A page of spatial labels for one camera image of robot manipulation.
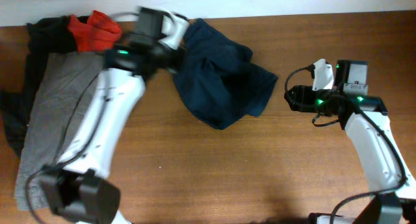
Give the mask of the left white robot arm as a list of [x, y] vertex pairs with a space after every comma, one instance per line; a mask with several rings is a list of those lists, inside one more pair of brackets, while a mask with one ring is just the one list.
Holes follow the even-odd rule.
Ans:
[[140, 7], [133, 31], [103, 52], [103, 69], [73, 140], [36, 175], [51, 212], [72, 223], [127, 223], [121, 191], [107, 179], [126, 121], [159, 68], [179, 71], [188, 19]]

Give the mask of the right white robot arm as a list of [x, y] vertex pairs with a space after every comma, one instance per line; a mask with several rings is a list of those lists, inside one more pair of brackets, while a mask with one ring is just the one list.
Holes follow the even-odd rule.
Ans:
[[304, 68], [311, 86], [286, 88], [290, 109], [332, 117], [350, 138], [369, 186], [342, 200], [329, 214], [311, 213], [308, 223], [415, 224], [415, 178], [391, 132], [387, 108], [380, 97], [368, 95], [366, 61], [338, 60], [332, 66], [320, 59]]

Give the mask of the navy blue shorts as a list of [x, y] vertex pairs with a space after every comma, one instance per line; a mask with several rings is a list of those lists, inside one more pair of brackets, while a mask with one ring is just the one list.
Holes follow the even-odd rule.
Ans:
[[278, 76], [251, 62], [253, 52], [198, 18], [186, 31], [186, 57], [173, 82], [193, 116], [224, 130], [246, 115], [259, 117]]

